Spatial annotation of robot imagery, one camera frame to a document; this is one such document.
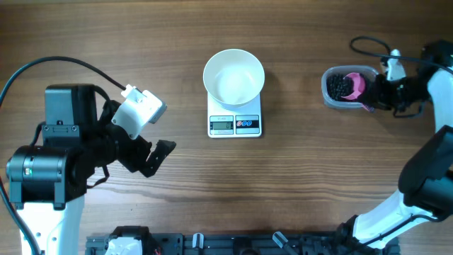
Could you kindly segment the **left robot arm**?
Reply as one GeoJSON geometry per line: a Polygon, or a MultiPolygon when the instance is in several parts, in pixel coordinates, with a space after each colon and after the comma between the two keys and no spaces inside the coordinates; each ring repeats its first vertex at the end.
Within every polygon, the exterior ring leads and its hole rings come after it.
{"type": "Polygon", "coordinates": [[[42,144],[19,147],[6,165],[1,195],[21,231],[24,254],[75,254],[88,179],[96,169],[120,162],[128,171],[153,176],[175,149],[172,141],[141,136],[166,104],[150,91],[127,86],[123,102],[96,96],[93,84],[51,85],[45,91],[45,120],[35,131],[42,144]]]}

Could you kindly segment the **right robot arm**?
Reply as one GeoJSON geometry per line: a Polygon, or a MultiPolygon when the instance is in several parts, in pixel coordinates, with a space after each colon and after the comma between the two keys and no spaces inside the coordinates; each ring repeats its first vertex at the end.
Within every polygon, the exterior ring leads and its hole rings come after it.
{"type": "Polygon", "coordinates": [[[331,248],[335,253],[375,254],[400,234],[425,222],[442,222],[452,215],[452,43],[438,40],[423,46],[417,74],[407,76],[397,50],[376,39],[383,72],[373,81],[351,72],[340,84],[346,101],[367,110],[392,111],[395,118],[414,103],[433,105],[435,134],[409,159],[399,176],[397,190],[375,209],[351,217],[337,229],[331,248]]]}

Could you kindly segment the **pink measuring scoop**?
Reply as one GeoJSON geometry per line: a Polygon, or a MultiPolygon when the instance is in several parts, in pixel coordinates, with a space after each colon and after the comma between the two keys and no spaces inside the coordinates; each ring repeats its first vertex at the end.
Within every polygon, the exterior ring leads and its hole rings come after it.
{"type": "Polygon", "coordinates": [[[359,96],[361,96],[365,89],[367,88],[367,80],[365,76],[359,72],[351,72],[346,74],[341,81],[347,85],[348,90],[351,90],[346,96],[341,96],[341,98],[347,101],[347,106],[343,106],[343,109],[358,109],[364,108],[366,111],[373,113],[374,109],[371,106],[367,106],[358,101],[359,96]]]}

